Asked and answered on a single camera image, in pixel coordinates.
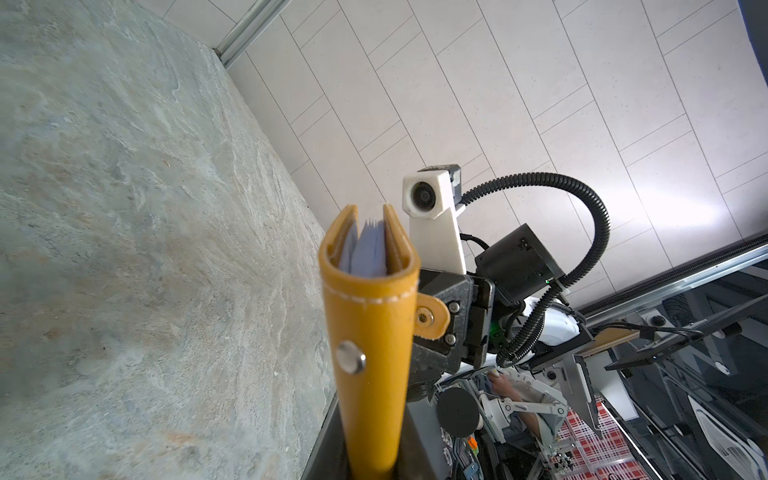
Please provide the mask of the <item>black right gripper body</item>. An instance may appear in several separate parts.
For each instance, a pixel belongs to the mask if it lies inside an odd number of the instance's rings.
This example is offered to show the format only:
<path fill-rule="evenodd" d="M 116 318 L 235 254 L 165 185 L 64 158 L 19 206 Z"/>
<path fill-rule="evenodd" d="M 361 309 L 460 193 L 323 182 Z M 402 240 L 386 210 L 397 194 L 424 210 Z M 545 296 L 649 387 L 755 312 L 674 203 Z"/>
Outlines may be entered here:
<path fill-rule="evenodd" d="M 446 331 L 435 340 L 415 337 L 407 399 L 430 396 L 444 374 L 456 374 L 464 364 L 479 368 L 486 360 L 495 285 L 475 275 L 423 269 L 419 292 L 443 302 L 449 313 Z"/>

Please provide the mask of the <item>yellow leather card holder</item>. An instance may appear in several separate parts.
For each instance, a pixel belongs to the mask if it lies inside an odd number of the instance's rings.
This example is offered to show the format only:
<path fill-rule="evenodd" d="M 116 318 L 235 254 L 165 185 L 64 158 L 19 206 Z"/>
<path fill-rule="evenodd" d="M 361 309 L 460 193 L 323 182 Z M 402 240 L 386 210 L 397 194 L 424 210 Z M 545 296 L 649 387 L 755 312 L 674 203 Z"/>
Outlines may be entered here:
<path fill-rule="evenodd" d="M 356 205 L 342 209 L 318 263 L 351 475 L 391 479 L 413 339 L 442 337 L 450 324 L 447 306 L 419 293 L 421 260 L 390 205 L 365 228 Z"/>

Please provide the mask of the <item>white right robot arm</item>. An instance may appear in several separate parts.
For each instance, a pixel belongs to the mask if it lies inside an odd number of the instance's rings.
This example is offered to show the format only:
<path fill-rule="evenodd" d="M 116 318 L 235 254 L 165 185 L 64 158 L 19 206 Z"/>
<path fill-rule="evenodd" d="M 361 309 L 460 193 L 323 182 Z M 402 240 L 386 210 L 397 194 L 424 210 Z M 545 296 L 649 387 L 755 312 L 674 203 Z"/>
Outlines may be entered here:
<path fill-rule="evenodd" d="M 422 270 L 419 291 L 445 304 L 449 325 L 436 340 L 415 338 L 408 401 L 428 399 L 445 424 L 475 419 L 499 441 L 503 429 L 528 417 L 538 422 L 540 444 L 549 446 L 570 411 L 596 430 L 596 399 L 577 352 L 593 336 L 578 311 L 554 300 L 532 350 L 518 361 L 501 357 L 530 319 L 537 291 L 561 274 L 526 225 L 485 245 L 473 272 Z"/>

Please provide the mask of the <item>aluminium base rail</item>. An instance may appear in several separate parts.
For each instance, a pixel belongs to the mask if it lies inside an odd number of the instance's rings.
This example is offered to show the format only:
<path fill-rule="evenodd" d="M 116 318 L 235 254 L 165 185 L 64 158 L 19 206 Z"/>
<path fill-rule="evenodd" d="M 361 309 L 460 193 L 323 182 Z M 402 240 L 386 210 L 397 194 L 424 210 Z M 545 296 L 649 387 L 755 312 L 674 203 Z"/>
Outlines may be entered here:
<path fill-rule="evenodd" d="M 580 309 L 588 329 L 654 307 L 663 300 L 767 259 L 767 234 L 717 250 L 596 300 Z"/>

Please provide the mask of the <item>right corner metal post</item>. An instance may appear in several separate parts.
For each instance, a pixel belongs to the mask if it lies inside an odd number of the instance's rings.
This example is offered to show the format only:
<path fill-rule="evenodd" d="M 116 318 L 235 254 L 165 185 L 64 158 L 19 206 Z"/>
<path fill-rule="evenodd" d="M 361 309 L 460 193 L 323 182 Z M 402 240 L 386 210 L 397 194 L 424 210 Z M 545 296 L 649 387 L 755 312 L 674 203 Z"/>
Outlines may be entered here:
<path fill-rule="evenodd" d="M 215 48 L 223 67 L 228 70 L 290 3 L 257 0 Z"/>

